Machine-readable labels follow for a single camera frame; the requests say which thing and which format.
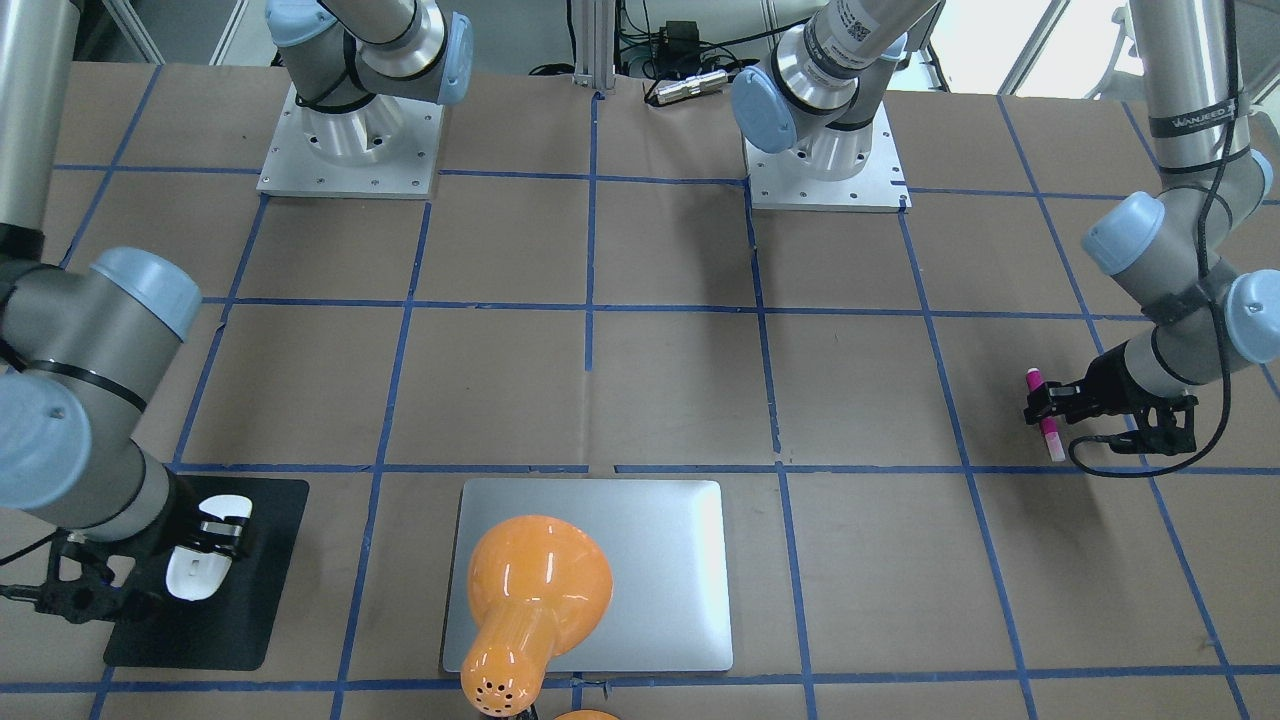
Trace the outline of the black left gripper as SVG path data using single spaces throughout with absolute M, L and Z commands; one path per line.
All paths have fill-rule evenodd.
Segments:
M 1047 380 L 1052 415 L 1075 424 L 1094 416 L 1137 416 L 1156 405 L 1156 396 L 1142 388 L 1126 368 L 1126 346 L 1119 345 L 1096 357 L 1083 379 L 1073 383 Z

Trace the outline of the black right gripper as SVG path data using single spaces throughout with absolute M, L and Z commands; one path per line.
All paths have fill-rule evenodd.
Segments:
M 134 566 L 125 577 L 146 591 L 166 591 L 165 571 L 172 551 L 189 536 L 189 548 L 200 553 L 214 553 L 241 561 L 253 553 L 253 528 L 251 518 L 230 515 L 216 518 L 202 515 L 197 524 L 198 503 L 209 495 L 191 484 L 188 477 L 164 473 L 169 491 L 156 520 L 141 536 L 131 539 L 129 551 L 136 551 Z

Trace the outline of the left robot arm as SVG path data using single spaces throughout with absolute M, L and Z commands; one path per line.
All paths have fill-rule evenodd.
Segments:
M 731 90 L 735 120 L 763 152 L 788 151 L 850 123 L 859 81 L 929 1 L 829 1 L 783 32 Z M 1082 246 L 1152 327 L 1097 357 L 1071 383 L 1044 382 L 1024 418 L 1189 411 L 1198 386 L 1277 356 L 1277 320 L 1251 300 L 1277 297 L 1274 270 L 1236 273 L 1217 246 L 1261 205 L 1274 169 L 1252 149 L 1231 1 L 1133 1 L 1158 193 L 1135 192 Z

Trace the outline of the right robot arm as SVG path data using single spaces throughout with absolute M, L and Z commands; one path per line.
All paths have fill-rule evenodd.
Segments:
M 79 1 L 3 4 L 3 506 L 91 542 L 164 527 L 183 503 L 133 432 L 198 314 L 198 286 L 132 247 L 86 273 L 46 264 L 44 214 Z M 270 1 L 296 97 L 316 115 L 403 97 L 453 105 L 475 32 L 434 1 Z

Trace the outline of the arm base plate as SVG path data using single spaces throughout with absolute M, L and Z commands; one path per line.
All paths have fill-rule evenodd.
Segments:
M 428 200 L 445 108 L 376 96 L 347 114 L 301 106 L 288 88 L 257 190 L 293 199 Z
M 884 105 L 869 126 L 822 128 L 785 152 L 742 146 L 756 209 L 896 213 L 913 205 Z

